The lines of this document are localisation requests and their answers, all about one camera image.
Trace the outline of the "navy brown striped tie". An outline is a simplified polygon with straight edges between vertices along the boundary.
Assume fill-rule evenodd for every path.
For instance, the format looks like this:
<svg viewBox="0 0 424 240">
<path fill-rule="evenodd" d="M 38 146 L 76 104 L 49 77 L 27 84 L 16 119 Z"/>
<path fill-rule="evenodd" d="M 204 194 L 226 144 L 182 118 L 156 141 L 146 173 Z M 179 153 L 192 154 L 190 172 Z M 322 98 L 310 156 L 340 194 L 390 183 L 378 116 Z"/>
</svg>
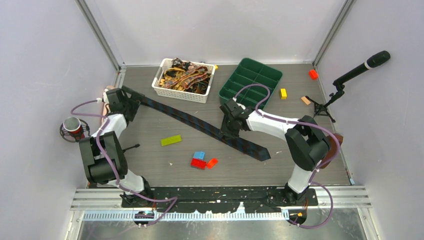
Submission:
<svg viewBox="0 0 424 240">
<path fill-rule="evenodd" d="M 137 102 L 141 105 L 144 105 L 146 107 L 157 110 L 165 115 L 168 115 L 260 162 L 269 160 L 271 158 L 271 155 L 267 148 L 240 137 L 238 138 L 221 137 L 219 136 L 219 133 L 220 133 L 219 128 L 191 114 L 188 114 L 176 108 L 170 107 L 168 105 L 162 104 L 160 102 L 157 102 L 145 96 L 142 97 Z"/>
</svg>

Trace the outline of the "green divided tray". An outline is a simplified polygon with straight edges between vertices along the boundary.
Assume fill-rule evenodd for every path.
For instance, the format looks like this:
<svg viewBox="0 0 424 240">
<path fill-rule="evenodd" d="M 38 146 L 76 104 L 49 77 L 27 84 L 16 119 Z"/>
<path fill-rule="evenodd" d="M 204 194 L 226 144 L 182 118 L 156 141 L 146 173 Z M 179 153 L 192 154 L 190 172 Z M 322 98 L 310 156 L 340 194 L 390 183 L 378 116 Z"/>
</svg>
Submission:
<svg viewBox="0 0 424 240">
<path fill-rule="evenodd" d="M 236 97 L 246 107 L 259 104 L 258 108 L 264 110 L 283 76 L 282 71 L 245 57 L 220 89 L 219 104 Z"/>
</svg>

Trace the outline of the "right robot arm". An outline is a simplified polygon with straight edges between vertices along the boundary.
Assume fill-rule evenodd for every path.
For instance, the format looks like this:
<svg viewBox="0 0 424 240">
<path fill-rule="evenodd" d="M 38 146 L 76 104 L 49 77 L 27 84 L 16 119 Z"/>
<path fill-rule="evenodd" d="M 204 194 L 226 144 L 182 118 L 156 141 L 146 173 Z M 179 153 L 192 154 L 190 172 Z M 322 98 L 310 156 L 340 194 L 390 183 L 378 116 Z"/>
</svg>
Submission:
<svg viewBox="0 0 424 240">
<path fill-rule="evenodd" d="M 239 132 L 261 132 L 286 142 L 294 169 L 283 189 L 283 197 L 291 205 L 299 205 L 306 197 L 315 170 L 329 153 L 331 143 L 315 120 L 308 115 L 287 118 L 270 114 L 234 99 L 220 106 L 223 120 L 220 135 L 236 138 Z"/>
</svg>

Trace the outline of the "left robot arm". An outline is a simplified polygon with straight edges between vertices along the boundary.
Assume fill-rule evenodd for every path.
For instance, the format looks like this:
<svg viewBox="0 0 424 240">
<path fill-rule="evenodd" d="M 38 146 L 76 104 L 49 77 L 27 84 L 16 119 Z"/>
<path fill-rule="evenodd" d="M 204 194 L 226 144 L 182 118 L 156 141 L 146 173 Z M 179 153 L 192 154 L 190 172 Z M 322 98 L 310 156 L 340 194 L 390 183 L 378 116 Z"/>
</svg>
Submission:
<svg viewBox="0 0 424 240">
<path fill-rule="evenodd" d="M 99 129 L 78 143 L 85 176 L 94 185 L 109 185 L 124 191 L 122 198 L 129 204 L 148 207 L 153 192 L 148 181 L 129 170 L 119 137 L 137 114 L 145 96 L 131 88 L 105 89 L 96 103 L 104 103 L 109 113 L 100 115 Z"/>
</svg>

